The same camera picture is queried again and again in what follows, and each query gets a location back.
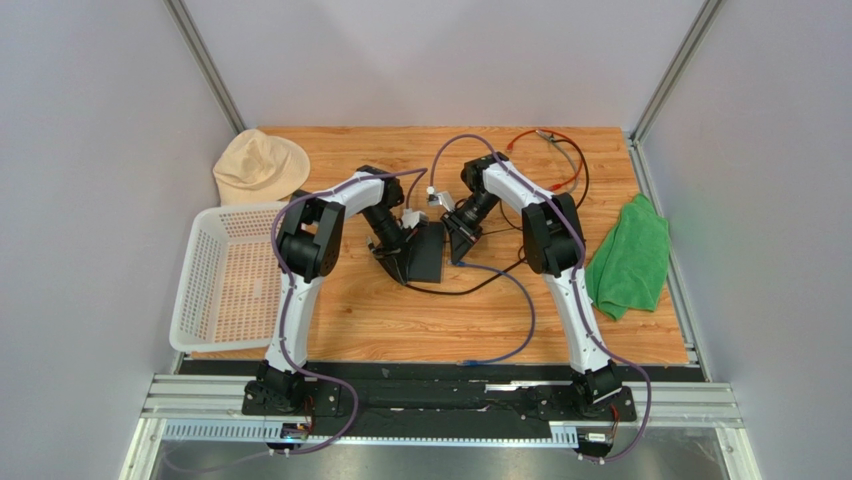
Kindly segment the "black network switch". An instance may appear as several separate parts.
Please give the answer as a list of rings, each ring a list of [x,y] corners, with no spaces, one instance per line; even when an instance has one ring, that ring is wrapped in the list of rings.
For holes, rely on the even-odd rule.
[[[441,222],[416,227],[408,241],[407,282],[437,284],[444,265],[445,229]]]

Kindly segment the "white plastic basket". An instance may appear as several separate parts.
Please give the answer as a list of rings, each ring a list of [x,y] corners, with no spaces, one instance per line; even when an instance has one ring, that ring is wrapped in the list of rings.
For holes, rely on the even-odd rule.
[[[194,219],[169,341],[183,353],[261,348],[281,296],[271,228],[283,202],[209,208]]]

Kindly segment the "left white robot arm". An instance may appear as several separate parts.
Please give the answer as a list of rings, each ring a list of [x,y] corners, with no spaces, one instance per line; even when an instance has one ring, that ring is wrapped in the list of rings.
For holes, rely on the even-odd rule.
[[[264,405],[291,413],[305,404],[310,322],[319,290],[338,262],[349,218],[365,218],[378,238],[368,246],[373,257],[394,281],[409,283],[411,245],[422,226],[406,226],[392,212],[405,200],[401,176],[364,165],[327,190],[296,191],[275,217],[270,236],[282,294],[274,336],[256,377],[265,390]]]

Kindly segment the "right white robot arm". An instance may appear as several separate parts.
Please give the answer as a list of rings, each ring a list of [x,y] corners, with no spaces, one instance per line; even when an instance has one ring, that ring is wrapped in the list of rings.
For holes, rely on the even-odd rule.
[[[471,195],[442,216],[451,263],[463,264],[482,236],[482,221],[498,202],[519,213],[526,260],[546,283],[569,345],[573,406],[586,417],[609,413],[622,380],[601,339],[586,289],[586,247],[573,197],[534,184],[502,153],[466,162],[460,178]]]

